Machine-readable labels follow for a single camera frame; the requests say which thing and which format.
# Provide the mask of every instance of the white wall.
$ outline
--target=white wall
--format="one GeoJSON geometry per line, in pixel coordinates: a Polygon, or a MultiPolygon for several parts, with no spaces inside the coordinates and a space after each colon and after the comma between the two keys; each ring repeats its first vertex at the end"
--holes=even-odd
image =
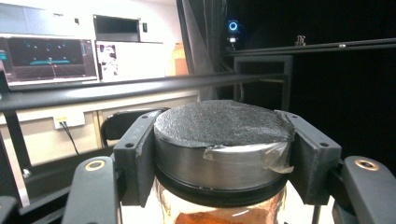
{"type": "Polygon", "coordinates": [[[181,43],[176,4],[154,3],[145,0],[0,0],[0,3],[47,9],[79,19],[85,37],[94,38],[92,15],[141,19],[148,24],[148,32],[141,32],[143,42],[181,43]]]}

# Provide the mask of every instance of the orange material in jar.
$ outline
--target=orange material in jar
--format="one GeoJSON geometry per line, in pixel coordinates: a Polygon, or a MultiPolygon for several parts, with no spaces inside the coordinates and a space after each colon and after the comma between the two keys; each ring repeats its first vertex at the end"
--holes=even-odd
{"type": "Polygon", "coordinates": [[[274,224],[283,223],[286,189],[253,205],[214,208],[187,202],[157,183],[157,196],[163,210],[163,224],[274,224]]]}

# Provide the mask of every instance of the cabinet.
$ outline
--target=cabinet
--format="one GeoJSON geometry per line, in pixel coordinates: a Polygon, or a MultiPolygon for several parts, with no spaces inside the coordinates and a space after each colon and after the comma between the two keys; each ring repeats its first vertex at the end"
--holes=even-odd
{"type": "Polygon", "coordinates": [[[19,35],[81,34],[78,19],[33,7],[0,4],[0,33],[19,35]]]}

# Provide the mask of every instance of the textured black lid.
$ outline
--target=textured black lid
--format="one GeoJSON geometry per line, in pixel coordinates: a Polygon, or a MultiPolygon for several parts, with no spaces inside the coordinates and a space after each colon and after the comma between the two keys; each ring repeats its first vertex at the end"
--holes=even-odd
{"type": "Polygon", "coordinates": [[[244,146],[291,142],[292,124],[255,105],[231,100],[197,102],[170,109],[156,120],[157,138],[181,147],[244,146]]]}

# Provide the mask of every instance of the computer monitor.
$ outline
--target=computer monitor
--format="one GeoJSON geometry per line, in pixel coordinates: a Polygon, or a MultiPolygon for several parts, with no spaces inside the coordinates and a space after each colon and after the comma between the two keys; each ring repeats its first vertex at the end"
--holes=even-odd
{"type": "Polygon", "coordinates": [[[90,39],[48,36],[0,36],[0,60],[7,84],[36,85],[97,80],[90,39]]]}

